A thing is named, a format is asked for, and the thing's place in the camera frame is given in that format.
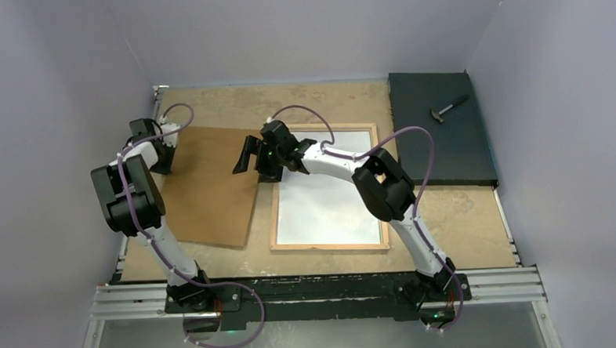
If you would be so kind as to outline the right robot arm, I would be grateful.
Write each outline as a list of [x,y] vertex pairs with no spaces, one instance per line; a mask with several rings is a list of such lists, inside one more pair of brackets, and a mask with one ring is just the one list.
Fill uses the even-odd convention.
[[388,223],[410,253],[426,297],[440,299],[462,282],[419,215],[415,183],[382,145],[364,153],[335,149],[333,140],[297,139],[283,121],[268,119],[259,137],[249,135],[234,165],[235,174],[248,170],[255,155],[260,182],[278,183],[283,170],[321,174],[352,183],[368,212]]

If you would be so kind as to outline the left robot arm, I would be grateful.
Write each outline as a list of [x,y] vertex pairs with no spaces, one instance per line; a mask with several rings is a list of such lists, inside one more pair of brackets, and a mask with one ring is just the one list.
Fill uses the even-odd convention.
[[152,172],[169,174],[182,128],[163,118],[132,121],[132,137],[112,162],[91,171],[91,179],[107,225],[135,238],[156,259],[168,297],[204,311],[214,303],[214,289],[165,222],[165,204],[152,177]]

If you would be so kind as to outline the brown cardboard backing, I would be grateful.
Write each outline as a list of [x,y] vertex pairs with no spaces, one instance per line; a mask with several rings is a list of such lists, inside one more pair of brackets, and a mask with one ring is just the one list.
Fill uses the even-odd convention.
[[191,126],[178,134],[172,171],[161,189],[165,222],[177,240],[245,247],[257,173],[233,170],[247,136],[259,138],[259,130]]

